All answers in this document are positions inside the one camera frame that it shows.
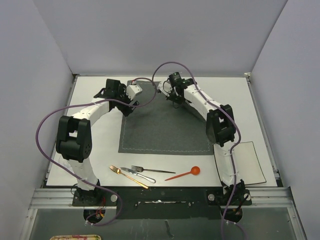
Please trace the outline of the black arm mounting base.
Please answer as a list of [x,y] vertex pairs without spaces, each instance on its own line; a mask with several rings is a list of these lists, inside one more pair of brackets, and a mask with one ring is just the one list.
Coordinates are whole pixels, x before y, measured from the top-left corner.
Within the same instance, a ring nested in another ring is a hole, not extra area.
[[99,214],[116,210],[118,220],[180,220],[205,218],[218,220],[223,212],[226,218],[238,221],[242,208],[252,205],[248,190],[221,187],[114,187],[114,192],[98,190],[95,196],[85,196],[76,190],[72,206],[83,207],[83,216],[94,223]]

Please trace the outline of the dark grey cloth placemat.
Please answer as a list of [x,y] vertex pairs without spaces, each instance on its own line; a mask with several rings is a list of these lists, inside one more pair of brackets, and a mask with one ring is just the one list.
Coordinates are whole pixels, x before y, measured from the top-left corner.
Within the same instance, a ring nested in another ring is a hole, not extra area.
[[144,107],[122,118],[119,153],[209,156],[213,146],[206,122],[191,107],[172,103],[148,81],[137,81],[142,93],[135,100]]

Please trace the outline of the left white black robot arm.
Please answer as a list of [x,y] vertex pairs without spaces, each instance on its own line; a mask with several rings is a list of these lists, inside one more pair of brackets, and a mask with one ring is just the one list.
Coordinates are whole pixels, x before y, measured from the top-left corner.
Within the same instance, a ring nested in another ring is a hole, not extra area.
[[77,187],[85,191],[83,198],[92,206],[100,203],[102,193],[96,189],[100,182],[89,158],[93,148],[91,127],[114,108],[125,117],[130,115],[139,105],[134,98],[142,92],[137,84],[126,86],[119,80],[107,79],[105,87],[94,95],[92,105],[59,119],[56,152],[69,161],[73,173],[80,177]]

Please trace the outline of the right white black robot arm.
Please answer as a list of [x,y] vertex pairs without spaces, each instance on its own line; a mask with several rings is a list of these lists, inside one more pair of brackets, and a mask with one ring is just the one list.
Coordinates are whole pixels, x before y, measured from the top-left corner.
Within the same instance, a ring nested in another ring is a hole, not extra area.
[[158,84],[157,90],[166,99],[176,104],[185,104],[195,110],[205,120],[205,133],[211,144],[219,179],[229,188],[222,192],[223,200],[230,205],[241,198],[240,191],[233,185],[241,182],[236,170],[236,154],[234,153],[235,134],[233,109],[230,105],[222,105],[207,95],[192,79],[184,79],[179,72],[169,75],[167,80]]

